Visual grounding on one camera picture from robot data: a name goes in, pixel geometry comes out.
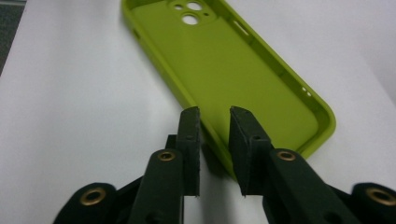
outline silicone phone case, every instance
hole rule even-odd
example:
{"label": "silicone phone case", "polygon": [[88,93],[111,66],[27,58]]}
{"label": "silicone phone case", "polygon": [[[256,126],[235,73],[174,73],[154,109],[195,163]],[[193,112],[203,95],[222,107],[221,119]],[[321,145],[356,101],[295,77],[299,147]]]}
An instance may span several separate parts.
{"label": "silicone phone case", "polygon": [[232,105],[304,157],[333,133],[327,104],[225,2],[122,0],[122,11],[180,104],[201,108],[205,140],[230,174]]}

